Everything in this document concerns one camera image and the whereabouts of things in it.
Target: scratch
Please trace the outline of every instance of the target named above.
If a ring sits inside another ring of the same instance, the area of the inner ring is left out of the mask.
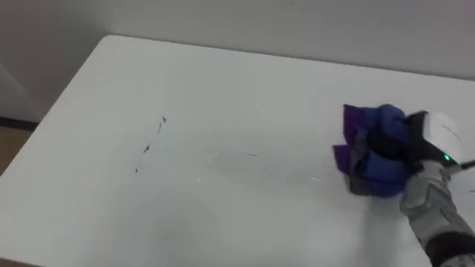
[[[157,131],[157,135],[160,133],[160,131],[162,130],[162,125],[165,124],[167,121],[167,119],[162,116],[162,122],[160,122],[160,125],[158,126],[158,131]],[[154,142],[154,140],[152,140],[151,142],[149,142],[149,144],[147,145],[147,147],[143,150],[142,154],[145,154],[147,151],[150,150],[150,147],[151,147],[151,144]],[[137,167],[135,168],[135,173],[138,173],[139,172],[139,169],[140,169],[140,165],[142,164],[142,161],[143,161],[143,155],[142,157],[140,158],[139,162],[137,163]]]
[[[142,153],[145,153],[145,152],[149,151],[150,150],[150,145],[151,145],[151,143],[147,145],[147,147],[145,148],[145,150]]]
[[[158,126],[158,131],[157,131],[157,134],[160,133],[160,130],[162,130],[162,123],[160,123],[160,126]]]

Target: purple cloth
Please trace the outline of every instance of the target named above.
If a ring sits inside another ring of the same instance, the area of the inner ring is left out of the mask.
[[[333,146],[336,165],[342,173],[350,174],[350,152],[360,131],[367,131],[364,110],[352,105],[343,105],[343,135],[347,145]]]
[[[338,170],[348,175],[351,173],[350,179],[353,177],[364,180],[365,183],[359,182],[359,185],[369,188],[371,194],[377,197],[391,197],[402,191],[410,176],[410,169],[403,160],[390,160],[369,150],[368,155],[359,162],[356,173],[355,170],[350,170],[350,162],[356,136],[366,136],[369,130],[380,131],[407,144],[409,130],[404,120],[404,112],[392,105],[382,105],[378,108],[344,105],[343,135],[347,144],[333,146]]]

